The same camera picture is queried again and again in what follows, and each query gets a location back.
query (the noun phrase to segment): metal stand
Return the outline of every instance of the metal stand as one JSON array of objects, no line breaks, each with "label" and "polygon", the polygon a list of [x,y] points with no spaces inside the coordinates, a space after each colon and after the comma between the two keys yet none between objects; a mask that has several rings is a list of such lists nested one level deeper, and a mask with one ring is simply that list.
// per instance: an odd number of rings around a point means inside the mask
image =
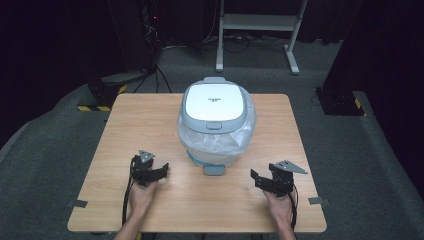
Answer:
[{"label": "metal stand", "polygon": [[296,16],[278,15],[247,15],[247,14],[225,14],[224,0],[221,1],[219,19],[219,39],[216,54],[216,71],[224,70],[223,38],[224,29],[244,29],[244,30],[269,30],[269,31],[291,31],[289,45],[284,45],[284,52],[289,61],[293,75],[300,73],[293,55],[293,47],[303,19],[308,0],[302,0],[299,12]]}]

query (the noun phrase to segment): gray carpet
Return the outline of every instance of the gray carpet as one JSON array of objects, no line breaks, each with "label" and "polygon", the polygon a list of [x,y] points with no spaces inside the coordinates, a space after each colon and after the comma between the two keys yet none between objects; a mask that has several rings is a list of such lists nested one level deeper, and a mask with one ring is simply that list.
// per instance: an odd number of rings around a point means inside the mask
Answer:
[{"label": "gray carpet", "polygon": [[[281,45],[224,52],[222,73],[215,72],[216,52],[211,50],[165,49],[158,65],[177,93],[206,76],[223,76],[251,93],[289,96],[318,194],[331,203],[323,208],[327,230],[298,234],[298,239],[424,239],[423,202],[388,145],[366,95],[355,92],[364,117],[326,116],[319,106],[314,87],[322,86],[339,47],[296,43],[299,76],[291,75]],[[162,76],[158,78],[158,92],[167,92]],[[138,84],[129,84],[126,92]],[[137,92],[155,91],[152,75]],[[72,211],[68,204],[78,196],[109,116],[77,110],[78,103],[90,99],[87,86],[75,89],[52,111],[31,121],[3,151],[0,239],[113,238],[114,233],[67,229]],[[277,236],[266,234],[264,239]]]}]

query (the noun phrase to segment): table top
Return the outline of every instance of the table top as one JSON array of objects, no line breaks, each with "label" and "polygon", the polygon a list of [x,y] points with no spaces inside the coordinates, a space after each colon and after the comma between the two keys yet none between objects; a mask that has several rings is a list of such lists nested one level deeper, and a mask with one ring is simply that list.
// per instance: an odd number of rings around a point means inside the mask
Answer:
[{"label": "table top", "polygon": [[177,117],[182,94],[121,94],[93,157],[68,228],[110,232],[121,227],[130,161],[138,150],[156,155],[153,168],[169,163],[140,227],[142,232],[275,232],[266,198],[250,169],[272,178],[269,163],[289,160],[308,174],[294,173],[299,192],[296,232],[323,232],[327,225],[317,197],[290,101],[283,94],[251,94],[256,129],[247,150],[223,176],[206,176],[180,143]]}]

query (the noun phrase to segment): human arm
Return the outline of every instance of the human arm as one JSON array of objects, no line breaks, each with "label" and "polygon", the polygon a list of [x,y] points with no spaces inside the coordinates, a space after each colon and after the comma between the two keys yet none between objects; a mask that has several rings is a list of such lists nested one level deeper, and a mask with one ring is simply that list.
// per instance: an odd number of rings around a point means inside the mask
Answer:
[{"label": "human arm", "polygon": [[136,238],[144,215],[152,202],[153,193],[157,185],[158,181],[150,183],[148,187],[142,187],[134,183],[129,195],[131,213],[128,215],[125,224],[116,234],[115,240],[132,240]]},{"label": "human arm", "polygon": [[296,236],[291,227],[292,202],[288,195],[276,197],[273,193],[263,191],[268,201],[268,207],[277,226],[280,240],[295,240]]}]

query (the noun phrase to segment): rice cooker lid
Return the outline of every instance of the rice cooker lid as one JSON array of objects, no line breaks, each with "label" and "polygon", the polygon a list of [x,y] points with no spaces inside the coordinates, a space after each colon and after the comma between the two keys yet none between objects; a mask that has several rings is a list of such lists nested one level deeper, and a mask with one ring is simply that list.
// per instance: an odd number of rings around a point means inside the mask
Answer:
[{"label": "rice cooker lid", "polygon": [[241,128],[247,118],[240,87],[222,77],[205,78],[191,85],[182,102],[183,122],[201,133],[222,134]]}]

